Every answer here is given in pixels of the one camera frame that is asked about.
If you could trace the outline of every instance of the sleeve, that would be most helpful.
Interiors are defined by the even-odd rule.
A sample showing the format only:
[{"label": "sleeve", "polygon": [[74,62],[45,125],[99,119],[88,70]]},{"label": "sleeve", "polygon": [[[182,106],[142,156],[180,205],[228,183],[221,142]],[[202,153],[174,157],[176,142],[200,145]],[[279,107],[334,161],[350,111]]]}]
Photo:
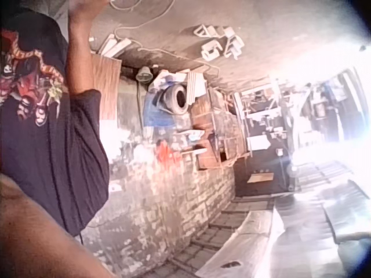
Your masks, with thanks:
[{"label": "sleeve", "polygon": [[87,184],[92,202],[103,205],[102,202],[108,199],[110,172],[99,136],[100,99],[101,94],[97,90],[70,95],[73,151],[79,163],[75,171],[78,172],[78,180]]}]

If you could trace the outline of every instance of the ceiling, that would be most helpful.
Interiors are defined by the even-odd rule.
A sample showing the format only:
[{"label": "ceiling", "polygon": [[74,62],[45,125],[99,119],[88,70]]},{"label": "ceiling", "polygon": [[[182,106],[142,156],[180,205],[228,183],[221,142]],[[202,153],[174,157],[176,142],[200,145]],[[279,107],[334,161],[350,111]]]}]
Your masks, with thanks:
[{"label": "ceiling", "polygon": [[[129,7],[136,1],[114,3]],[[91,33],[97,47],[119,25],[141,25],[163,13],[171,2],[142,0],[125,11],[106,7]],[[161,18],[118,32],[143,46],[140,49],[133,43],[119,58],[135,68],[154,64],[169,71],[199,67],[205,62],[201,46],[211,40],[193,34],[200,24],[231,26],[245,43],[238,60],[221,56],[205,72],[210,84],[225,92],[241,92],[268,75],[306,82],[318,79],[329,65],[332,72],[344,67],[349,62],[344,59],[347,53],[369,41],[355,12],[339,0],[175,0]]]}]

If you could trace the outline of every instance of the workshop wall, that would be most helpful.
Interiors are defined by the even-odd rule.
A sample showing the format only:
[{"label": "workshop wall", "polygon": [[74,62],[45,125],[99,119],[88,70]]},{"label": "workshop wall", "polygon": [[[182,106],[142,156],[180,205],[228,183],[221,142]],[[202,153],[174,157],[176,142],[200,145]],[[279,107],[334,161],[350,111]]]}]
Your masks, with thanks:
[{"label": "workshop wall", "polygon": [[138,135],[136,86],[122,80],[118,106],[125,103],[127,109],[118,107],[119,125],[133,134],[121,141],[121,154],[112,159],[109,200],[82,236],[84,245],[110,270],[133,277],[186,247],[191,236],[229,204],[234,174],[232,168],[198,171],[191,155],[159,161],[158,139],[172,150],[179,143],[166,130],[155,130],[147,140]]}]

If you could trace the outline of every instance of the brick wall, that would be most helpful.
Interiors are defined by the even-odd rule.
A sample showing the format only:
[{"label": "brick wall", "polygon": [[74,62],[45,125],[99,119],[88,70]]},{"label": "brick wall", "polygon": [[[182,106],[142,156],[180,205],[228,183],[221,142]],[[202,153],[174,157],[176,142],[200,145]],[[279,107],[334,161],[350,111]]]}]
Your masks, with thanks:
[{"label": "brick wall", "polygon": [[[118,115],[134,118],[127,107],[136,106],[136,86],[125,82],[130,86],[120,89],[125,105]],[[130,130],[130,121],[122,128]],[[182,250],[234,196],[232,168],[198,171],[190,155],[164,166],[156,156],[157,139],[165,138],[174,149],[184,138],[164,130],[154,134],[140,141],[132,132],[122,142],[121,156],[111,163],[113,192],[82,232],[84,245],[123,277],[144,273]]]}]

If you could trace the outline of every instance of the black t-shirt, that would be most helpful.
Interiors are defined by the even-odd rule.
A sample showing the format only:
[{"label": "black t-shirt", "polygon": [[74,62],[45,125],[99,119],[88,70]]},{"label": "black t-shirt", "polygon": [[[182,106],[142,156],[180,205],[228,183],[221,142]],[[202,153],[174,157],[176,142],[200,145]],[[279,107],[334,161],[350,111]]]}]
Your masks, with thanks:
[{"label": "black t-shirt", "polygon": [[1,172],[77,235],[108,198],[100,92],[69,95],[67,42],[56,22],[22,9],[1,29]]}]

